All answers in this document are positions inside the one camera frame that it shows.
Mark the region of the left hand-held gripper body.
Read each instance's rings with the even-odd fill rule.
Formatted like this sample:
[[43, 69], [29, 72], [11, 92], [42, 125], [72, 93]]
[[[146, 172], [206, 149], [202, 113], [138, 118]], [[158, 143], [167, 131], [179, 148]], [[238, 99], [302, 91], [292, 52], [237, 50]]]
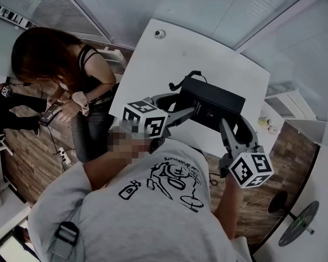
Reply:
[[151, 140], [149, 152], [154, 152], [160, 146], [167, 119], [168, 113], [139, 100], [124, 105], [122, 128], [135, 139]]

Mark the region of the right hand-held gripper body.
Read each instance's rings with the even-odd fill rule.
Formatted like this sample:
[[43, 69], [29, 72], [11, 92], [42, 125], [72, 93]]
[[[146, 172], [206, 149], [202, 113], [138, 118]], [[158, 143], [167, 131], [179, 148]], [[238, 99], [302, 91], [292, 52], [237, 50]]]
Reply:
[[273, 174], [273, 166], [268, 153], [262, 146], [249, 148], [235, 157], [225, 154], [219, 160], [220, 177], [232, 175], [240, 188], [259, 187]]

